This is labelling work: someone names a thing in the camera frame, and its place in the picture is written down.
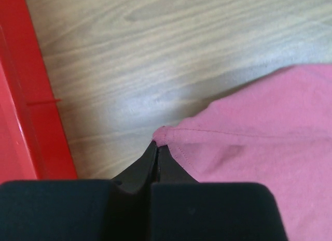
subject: cloth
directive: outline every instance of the cloth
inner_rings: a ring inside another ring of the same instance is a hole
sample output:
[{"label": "cloth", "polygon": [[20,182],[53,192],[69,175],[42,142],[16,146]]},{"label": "cloth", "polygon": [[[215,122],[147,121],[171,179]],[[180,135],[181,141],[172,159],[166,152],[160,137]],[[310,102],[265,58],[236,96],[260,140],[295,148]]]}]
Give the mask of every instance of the cloth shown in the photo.
[{"label": "cloth", "polygon": [[267,186],[290,241],[331,240],[332,65],[281,69],[153,139],[199,182]]}]

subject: pink fabric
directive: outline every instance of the pink fabric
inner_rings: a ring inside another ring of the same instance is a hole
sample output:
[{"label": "pink fabric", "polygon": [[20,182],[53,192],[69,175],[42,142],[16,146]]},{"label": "pink fabric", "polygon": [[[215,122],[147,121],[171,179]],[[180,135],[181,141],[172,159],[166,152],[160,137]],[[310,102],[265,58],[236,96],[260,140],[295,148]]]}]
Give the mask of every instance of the pink fabric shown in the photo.
[{"label": "pink fabric", "polygon": [[279,70],[154,140],[200,182],[266,185],[290,241],[332,240],[332,65]]}]

